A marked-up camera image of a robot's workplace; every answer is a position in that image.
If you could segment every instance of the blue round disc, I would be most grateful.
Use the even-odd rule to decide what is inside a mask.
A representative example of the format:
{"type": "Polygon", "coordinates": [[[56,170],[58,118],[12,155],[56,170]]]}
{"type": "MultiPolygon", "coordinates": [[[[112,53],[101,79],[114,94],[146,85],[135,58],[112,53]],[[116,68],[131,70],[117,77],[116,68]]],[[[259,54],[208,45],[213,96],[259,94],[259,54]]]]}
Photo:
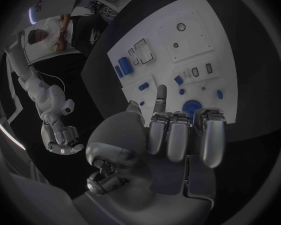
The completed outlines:
{"type": "Polygon", "coordinates": [[[190,122],[193,123],[195,111],[201,108],[201,103],[196,100],[189,100],[183,105],[182,111],[187,112],[189,114],[190,122]]]}

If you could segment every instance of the white t-shirt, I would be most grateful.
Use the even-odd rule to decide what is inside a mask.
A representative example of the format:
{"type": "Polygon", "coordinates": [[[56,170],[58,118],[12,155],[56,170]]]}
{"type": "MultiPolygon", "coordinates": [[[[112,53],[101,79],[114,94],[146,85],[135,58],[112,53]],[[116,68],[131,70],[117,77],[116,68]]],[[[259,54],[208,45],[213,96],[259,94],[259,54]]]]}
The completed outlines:
{"type": "MultiPolygon", "coordinates": [[[[49,17],[44,26],[43,30],[48,32],[48,36],[43,40],[43,45],[45,51],[47,53],[56,52],[57,49],[57,40],[60,36],[61,27],[63,25],[63,20],[61,20],[60,16],[49,17]]],[[[67,33],[66,33],[66,41],[68,44],[71,44],[73,37],[73,21],[70,20],[67,26],[67,33]]]]}

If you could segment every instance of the light strip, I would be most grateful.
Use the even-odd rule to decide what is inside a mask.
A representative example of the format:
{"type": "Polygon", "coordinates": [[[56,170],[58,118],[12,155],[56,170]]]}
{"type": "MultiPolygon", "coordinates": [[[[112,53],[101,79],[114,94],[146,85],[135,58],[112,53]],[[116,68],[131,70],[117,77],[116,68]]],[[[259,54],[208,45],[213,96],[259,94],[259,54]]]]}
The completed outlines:
{"type": "Polygon", "coordinates": [[[5,128],[4,128],[1,124],[0,124],[0,129],[2,130],[2,132],[3,132],[11,141],[13,141],[13,142],[14,142],[16,145],[18,145],[20,148],[26,150],[26,149],[24,148],[24,146],[23,146],[22,144],[20,144],[17,140],[15,140],[15,139],[13,138],[13,136],[11,136],[11,135],[8,133],[8,131],[6,131],[5,128]]]}
{"type": "Polygon", "coordinates": [[[34,24],[36,24],[36,23],[37,23],[36,21],[33,21],[33,20],[32,20],[32,16],[31,16],[31,8],[29,8],[29,19],[30,19],[30,23],[31,23],[32,25],[34,25],[34,24]]]}

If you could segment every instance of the person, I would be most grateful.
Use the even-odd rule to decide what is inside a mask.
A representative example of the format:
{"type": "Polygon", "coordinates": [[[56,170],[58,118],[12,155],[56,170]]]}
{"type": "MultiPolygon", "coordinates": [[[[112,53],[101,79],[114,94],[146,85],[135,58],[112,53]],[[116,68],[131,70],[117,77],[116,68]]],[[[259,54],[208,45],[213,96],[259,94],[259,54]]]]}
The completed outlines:
{"type": "Polygon", "coordinates": [[[30,31],[28,43],[43,42],[47,53],[61,52],[71,44],[73,48],[88,57],[92,51],[91,35],[93,29],[103,33],[108,23],[98,15],[72,16],[65,14],[50,17],[46,20],[43,29],[30,31]]]}

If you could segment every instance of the black table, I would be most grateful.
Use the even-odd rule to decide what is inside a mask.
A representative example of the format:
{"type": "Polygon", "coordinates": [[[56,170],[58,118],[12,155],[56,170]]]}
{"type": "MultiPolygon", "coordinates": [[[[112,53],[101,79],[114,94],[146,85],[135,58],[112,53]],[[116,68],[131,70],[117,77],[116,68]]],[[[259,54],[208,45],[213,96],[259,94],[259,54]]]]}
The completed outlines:
{"type": "MultiPolygon", "coordinates": [[[[174,1],[131,1],[93,48],[81,76],[105,119],[127,107],[107,52],[139,22],[174,1]]],[[[236,123],[227,125],[227,141],[259,137],[281,128],[281,62],[267,32],[240,0],[207,1],[226,31],[237,72],[236,123]]]]}

